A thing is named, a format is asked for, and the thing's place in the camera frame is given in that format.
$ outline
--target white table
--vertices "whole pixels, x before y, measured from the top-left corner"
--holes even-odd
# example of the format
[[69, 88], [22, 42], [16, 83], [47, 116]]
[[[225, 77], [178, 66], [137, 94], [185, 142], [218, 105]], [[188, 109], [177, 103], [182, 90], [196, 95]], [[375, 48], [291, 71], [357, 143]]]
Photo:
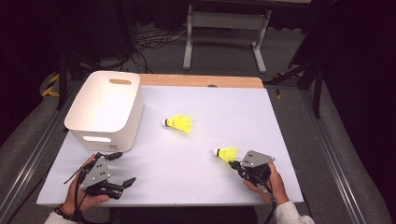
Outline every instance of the white table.
[[[142, 85], [161, 76], [151, 75], [146, 81], [144, 77]], [[182, 81], [189, 76], [173, 77]], [[238, 84], [232, 78], [224, 78]], [[212, 155], [216, 147], [238, 147], [238, 160], [248, 150], [275, 157], [290, 199], [303, 201], [266, 89], [142, 86], [142, 90], [145, 107], [134, 145], [108, 164], [110, 183], [121, 184], [134, 176], [137, 179], [119, 200], [102, 206], [261, 204], [260, 197], [246, 188], [238, 173]], [[191, 133], [161, 125], [163, 119], [177, 113], [192, 116]], [[62, 203], [68, 188], [63, 182], [92, 153], [95, 151], [85, 149], [69, 133], [37, 203], [48, 206]]]

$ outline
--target gray floor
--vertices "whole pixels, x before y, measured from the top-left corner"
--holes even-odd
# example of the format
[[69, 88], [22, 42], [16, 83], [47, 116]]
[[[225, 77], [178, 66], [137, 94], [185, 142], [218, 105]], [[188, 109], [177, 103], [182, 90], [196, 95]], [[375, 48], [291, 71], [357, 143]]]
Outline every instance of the gray floor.
[[[140, 30], [144, 29], [151, 29], [151, 27], [143, 27]], [[226, 32], [228, 35], [233, 34], [233, 31], [222, 32]], [[147, 59], [148, 67], [156, 74], [247, 76], [269, 80], [278, 72], [288, 71], [287, 65], [304, 37], [299, 31], [269, 29], [262, 46], [262, 56], [267, 73], [261, 75], [258, 73], [249, 46], [256, 34], [252, 31], [240, 31], [235, 37], [228, 37], [223, 33], [202, 30], [194, 35], [191, 70], [189, 71], [182, 69], [185, 49], [185, 40], [183, 39], [170, 42], [160, 49], [146, 49], [142, 53]], [[138, 59], [136, 56], [134, 58], [143, 63], [142, 58]], [[135, 64], [131, 61], [125, 64], [123, 69], [144, 73], [142, 67], [137, 71]], [[293, 80], [287, 80], [285, 83], [293, 83]], [[267, 86], [266, 88], [269, 91], [301, 189], [312, 209], [314, 220], [317, 223], [391, 223], [384, 201], [361, 165], [326, 87], [323, 88], [320, 103], [321, 120], [313, 120], [310, 116], [310, 108], [304, 105], [302, 92], [290, 88], [285, 83], [277, 87]], [[281, 100], [276, 97], [275, 89], [281, 89]], [[29, 159], [50, 123], [50, 119], [57, 113], [55, 112], [56, 105], [57, 98], [45, 97], [43, 103], [26, 118], [1, 147], [0, 168], [3, 172], [0, 173], [2, 186], [0, 198], [6, 198], [11, 190], [20, 169]], [[336, 159], [342, 167], [342, 172], [361, 210], [363, 221], [354, 221], [355, 219], [351, 218], [347, 211], [345, 199], [340, 193], [339, 183], [334, 179], [334, 171], [326, 160], [324, 146], [318, 135], [315, 122], [320, 122], [324, 127]], [[61, 122], [54, 131], [49, 147], [45, 148], [45, 154], [39, 165], [30, 177], [22, 198], [28, 194], [50, 167], [65, 135]], [[27, 200], [11, 223], [42, 223], [45, 221], [51, 209], [35, 204], [41, 186], [42, 184]], [[308, 214], [305, 203], [297, 203], [297, 208], [302, 215]], [[259, 223], [262, 223], [266, 218], [269, 209], [269, 206], [256, 207]], [[106, 219], [106, 212], [103, 209], [92, 211], [92, 216], [97, 214], [101, 214], [99, 219]]]

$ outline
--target person's hand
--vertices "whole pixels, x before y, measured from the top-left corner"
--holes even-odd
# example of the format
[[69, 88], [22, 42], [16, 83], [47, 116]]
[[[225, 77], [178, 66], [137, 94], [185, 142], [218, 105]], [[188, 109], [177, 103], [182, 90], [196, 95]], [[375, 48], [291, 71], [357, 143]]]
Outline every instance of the person's hand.
[[[93, 159], [95, 158], [95, 155], [91, 155], [83, 164], [86, 165], [87, 163], [89, 163], [90, 161], [93, 161]], [[75, 179], [72, 181], [72, 183], [69, 186], [69, 191], [67, 191], [67, 196], [66, 196], [66, 200], [64, 201], [64, 204], [62, 205], [62, 209], [73, 215], [75, 213], [75, 206], [74, 206], [74, 198], [75, 198], [75, 190], [76, 190], [76, 184], [77, 184], [77, 177], [78, 177], [79, 172], [76, 174]], [[85, 192], [83, 189], [78, 188], [78, 204], [81, 203], [81, 200], [84, 198]], [[80, 207], [81, 212], [86, 212], [88, 211], [90, 208], [96, 206], [99, 203], [104, 203], [107, 202], [110, 198], [108, 197], [108, 195], [97, 195], [97, 196], [91, 196], [91, 195], [87, 195], [84, 199], [84, 201], [82, 202], [82, 205]]]
[[[288, 198], [288, 195], [286, 194], [285, 185], [283, 184], [282, 177], [277, 172], [277, 170], [272, 162], [269, 162], [268, 166], [271, 169], [271, 175], [270, 175], [269, 181], [266, 184], [267, 184], [267, 186], [269, 186], [269, 188], [272, 187], [272, 192], [274, 194], [274, 197], [276, 198], [277, 205], [288, 202], [289, 198]], [[264, 191], [262, 191], [262, 189], [254, 186], [248, 180], [244, 180], [244, 184], [251, 191], [258, 193], [260, 195], [260, 197], [265, 202], [271, 203], [271, 196], [269, 194], [265, 193]]]

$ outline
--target wrist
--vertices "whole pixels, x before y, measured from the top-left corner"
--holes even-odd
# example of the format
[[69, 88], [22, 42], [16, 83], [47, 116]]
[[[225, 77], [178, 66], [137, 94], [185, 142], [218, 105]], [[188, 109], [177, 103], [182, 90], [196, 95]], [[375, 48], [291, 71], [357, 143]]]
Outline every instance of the wrist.
[[64, 205], [63, 205], [62, 203], [59, 204], [59, 206], [56, 207], [56, 208], [53, 210], [54, 213], [56, 213], [58, 216], [64, 218], [65, 220], [70, 220], [70, 221], [73, 221], [73, 222], [78, 221], [78, 220], [76, 219], [76, 217], [74, 216], [74, 214], [69, 214], [68, 212], [66, 212], [66, 211], [64, 210], [63, 206], [64, 206]]
[[67, 214], [73, 216], [75, 213], [75, 206], [73, 203], [64, 202], [60, 205], [61, 209], [64, 210]]
[[277, 205], [281, 205], [282, 203], [286, 203], [288, 201], [289, 201], [289, 198], [287, 195], [282, 194], [282, 195], [276, 197]]

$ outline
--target table leg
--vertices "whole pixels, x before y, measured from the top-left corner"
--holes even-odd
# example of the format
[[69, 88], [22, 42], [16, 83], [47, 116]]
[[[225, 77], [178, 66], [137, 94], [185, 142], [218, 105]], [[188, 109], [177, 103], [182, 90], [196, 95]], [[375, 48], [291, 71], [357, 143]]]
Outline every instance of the table leg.
[[267, 71], [264, 65], [264, 60], [262, 59], [262, 53], [260, 52], [260, 48], [262, 46], [262, 40], [264, 39], [265, 31], [267, 30], [268, 22], [271, 17], [271, 12], [271, 10], [267, 10], [265, 12], [265, 17], [263, 17], [262, 19], [262, 25], [259, 30], [259, 36], [257, 37], [256, 42], [251, 43], [254, 57], [256, 58], [257, 66], [259, 67], [260, 73], [265, 73]]
[[186, 51], [184, 53], [183, 69], [189, 70], [191, 68], [191, 54], [192, 54], [192, 5], [189, 5], [189, 13], [187, 16], [187, 43]]
[[59, 60], [59, 101], [56, 110], [60, 110], [67, 100], [67, 69], [66, 55], [63, 53]]
[[323, 72], [321, 68], [318, 69], [318, 76], [315, 81], [315, 90], [314, 90], [314, 99], [312, 101], [312, 109], [314, 110], [317, 119], [320, 119], [319, 114], [319, 104], [320, 104], [320, 95], [323, 83]]

